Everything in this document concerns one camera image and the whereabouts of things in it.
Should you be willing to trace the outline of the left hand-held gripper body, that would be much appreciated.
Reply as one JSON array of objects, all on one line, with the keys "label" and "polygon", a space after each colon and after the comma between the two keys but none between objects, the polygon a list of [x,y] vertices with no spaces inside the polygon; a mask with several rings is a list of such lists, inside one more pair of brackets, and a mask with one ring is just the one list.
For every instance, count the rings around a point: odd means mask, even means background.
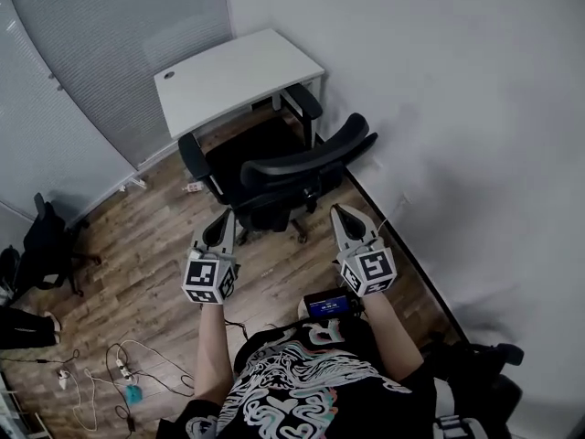
[{"label": "left hand-held gripper body", "polygon": [[233,255],[190,250],[182,290],[195,304],[223,305],[233,294],[240,265]]}]

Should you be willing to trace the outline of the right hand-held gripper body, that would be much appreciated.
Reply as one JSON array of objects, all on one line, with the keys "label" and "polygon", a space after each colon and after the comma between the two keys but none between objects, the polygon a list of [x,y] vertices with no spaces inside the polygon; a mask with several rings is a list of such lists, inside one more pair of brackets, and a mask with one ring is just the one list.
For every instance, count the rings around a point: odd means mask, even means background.
[{"label": "right hand-held gripper body", "polygon": [[391,249],[383,240],[373,240],[337,254],[340,274],[357,297],[382,293],[397,278]]}]

